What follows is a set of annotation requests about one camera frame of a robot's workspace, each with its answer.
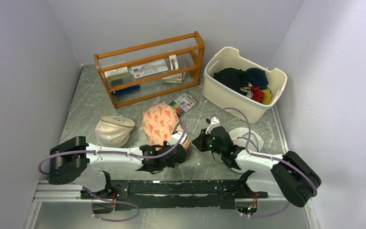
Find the pink floral mesh laundry bag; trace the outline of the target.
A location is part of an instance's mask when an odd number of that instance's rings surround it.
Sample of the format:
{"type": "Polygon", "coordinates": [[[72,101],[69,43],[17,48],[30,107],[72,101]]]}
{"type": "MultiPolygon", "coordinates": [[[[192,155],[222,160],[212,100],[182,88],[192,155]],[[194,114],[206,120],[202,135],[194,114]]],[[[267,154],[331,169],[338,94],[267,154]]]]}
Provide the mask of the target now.
{"type": "Polygon", "coordinates": [[[173,134],[174,128],[183,131],[176,111],[168,104],[156,104],[143,113],[142,129],[149,138],[150,146],[163,145],[173,134]]]}

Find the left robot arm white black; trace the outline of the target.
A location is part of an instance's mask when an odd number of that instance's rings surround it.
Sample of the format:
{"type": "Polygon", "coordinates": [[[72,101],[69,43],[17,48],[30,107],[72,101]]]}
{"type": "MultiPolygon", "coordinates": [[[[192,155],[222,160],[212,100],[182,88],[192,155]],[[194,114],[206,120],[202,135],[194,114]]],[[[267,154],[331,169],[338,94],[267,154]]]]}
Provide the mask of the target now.
{"type": "Polygon", "coordinates": [[[50,150],[47,173],[51,185],[77,184],[100,198],[112,194],[111,174],[117,169],[156,174],[186,160],[187,134],[179,131],[161,145],[114,148],[89,144],[84,136],[69,139],[50,150]]]}

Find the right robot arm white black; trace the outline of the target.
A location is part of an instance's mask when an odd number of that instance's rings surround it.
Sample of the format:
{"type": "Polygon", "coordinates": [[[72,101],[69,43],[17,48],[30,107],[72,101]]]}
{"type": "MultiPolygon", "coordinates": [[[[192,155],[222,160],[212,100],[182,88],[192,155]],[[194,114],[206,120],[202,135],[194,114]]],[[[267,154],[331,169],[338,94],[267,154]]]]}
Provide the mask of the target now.
{"type": "Polygon", "coordinates": [[[255,192],[281,195],[291,204],[304,207],[317,195],[322,180],[318,174],[294,151],[283,155],[269,155],[246,148],[247,133],[233,137],[222,126],[211,131],[202,129],[192,141],[200,152],[210,151],[236,173],[250,172],[238,185],[238,192],[248,198],[255,192]]]}

